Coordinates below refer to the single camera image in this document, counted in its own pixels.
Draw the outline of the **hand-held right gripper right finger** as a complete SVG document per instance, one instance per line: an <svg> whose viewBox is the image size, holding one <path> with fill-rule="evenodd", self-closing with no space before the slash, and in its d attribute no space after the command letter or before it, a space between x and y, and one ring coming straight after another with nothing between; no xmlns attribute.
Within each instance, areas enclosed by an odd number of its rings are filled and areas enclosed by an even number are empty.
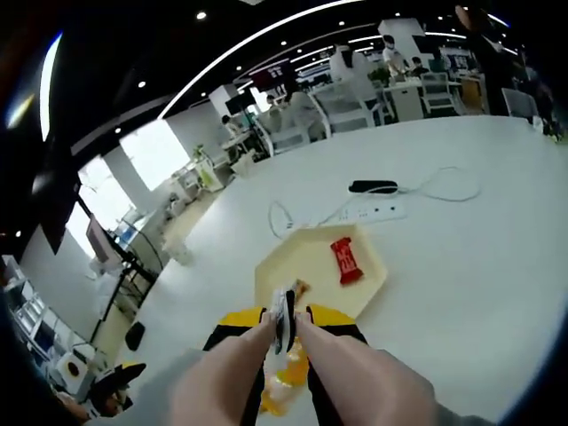
<svg viewBox="0 0 568 426"><path fill-rule="evenodd" d="M435 425L431 383L368 345L354 319L312 304L305 313L308 387L320 425Z"/></svg>

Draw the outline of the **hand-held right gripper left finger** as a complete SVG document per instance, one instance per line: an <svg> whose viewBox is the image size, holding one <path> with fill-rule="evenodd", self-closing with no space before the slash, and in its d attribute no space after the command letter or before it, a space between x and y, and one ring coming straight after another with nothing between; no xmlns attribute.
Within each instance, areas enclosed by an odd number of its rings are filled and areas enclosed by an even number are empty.
<svg viewBox="0 0 568 426"><path fill-rule="evenodd" d="M265 311L265 308L254 307L227 313L217 323L201 350L191 349L184 353L146 383L140 389L135 403L135 424L166 425L169 396L182 374L226 338L241 336L259 324Z"/></svg>

